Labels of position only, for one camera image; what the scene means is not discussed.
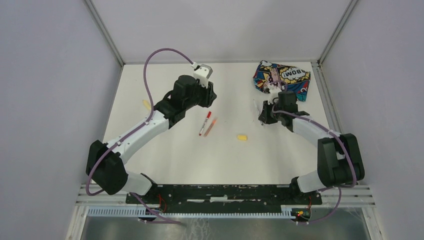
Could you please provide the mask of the red white pen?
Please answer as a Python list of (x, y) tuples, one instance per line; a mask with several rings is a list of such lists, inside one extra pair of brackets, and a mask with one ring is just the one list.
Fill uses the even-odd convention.
[(209, 111), (209, 112), (207, 113), (207, 115), (206, 115), (206, 117), (205, 117), (205, 120), (204, 120), (204, 122), (203, 122), (203, 124), (202, 124), (202, 126), (201, 126), (201, 129), (200, 129), (200, 131), (199, 131), (199, 133), (198, 133), (198, 135), (199, 135), (199, 136), (202, 136), (202, 135), (203, 135), (204, 129), (205, 129), (205, 127), (206, 127), (206, 124), (207, 124), (207, 122), (208, 122), (209, 118), (211, 117), (211, 114), (212, 114), (212, 112), (211, 112), (211, 111)]

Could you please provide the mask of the orange pen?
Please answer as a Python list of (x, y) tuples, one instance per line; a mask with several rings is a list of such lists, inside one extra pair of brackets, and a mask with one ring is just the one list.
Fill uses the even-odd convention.
[(206, 132), (204, 133), (204, 137), (207, 137), (208, 136), (208, 134), (210, 133), (210, 131), (212, 130), (212, 128), (214, 127), (214, 125), (216, 124), (216, 122), (217, 122), (217, 117), (215, 117), (213, 120), (212, 120), (212, 122), (211, 122), (211, 124), (209, 125), (209, 127), (207, 128), (207, 130), (206, 130)]

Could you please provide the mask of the green grey pen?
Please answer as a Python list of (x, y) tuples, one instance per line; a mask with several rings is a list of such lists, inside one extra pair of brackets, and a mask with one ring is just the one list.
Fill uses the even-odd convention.
[[(260, 115), (261, 115), (261, 111), (260, 111), (260, 109), (259, 109), (259, 107), (257, 105), (257, 102), (255, 100), (253, 100), (253, 104), (254, 104), (254, 108), (255, 108), (257, 117), (259, 118)], [(259, 121), (259, 123), (260, 123), (261, 126), (264, 126), (264, 123), (260, 119), (258, 119), (258, 121)]]

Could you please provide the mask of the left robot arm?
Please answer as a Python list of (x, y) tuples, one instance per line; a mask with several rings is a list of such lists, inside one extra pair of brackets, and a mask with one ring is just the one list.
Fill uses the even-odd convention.
[(126, 163), (149, 141), (181, 121), (189, 109), (209, 108), (216, 98), (213, 82), (201, 86), (200, 80), (181, 75), (148, 117), (106, 143), (94, 141), (89, 147), (86, 174), (99, 185), (97, 193), (126, 191), (137, 194), (145, 204), (153, 203), (157, 198), (155, 182), (143, 173), (130, 172)]

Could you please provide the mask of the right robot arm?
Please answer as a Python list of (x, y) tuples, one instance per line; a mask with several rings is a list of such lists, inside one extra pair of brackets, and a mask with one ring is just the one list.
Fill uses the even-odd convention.
[(258, 116), (265, 125), (280, 123), (317, 149), (316, 170), (292, 179), (289, 199), (302, 204), (309, 193), (331, 187), (351, 188), (365, 177), (365, 168), (357, 137), (342, 134), (316, 122), (309, 113), (300, 111), (296, 94), (280, 91), (263, 101)]

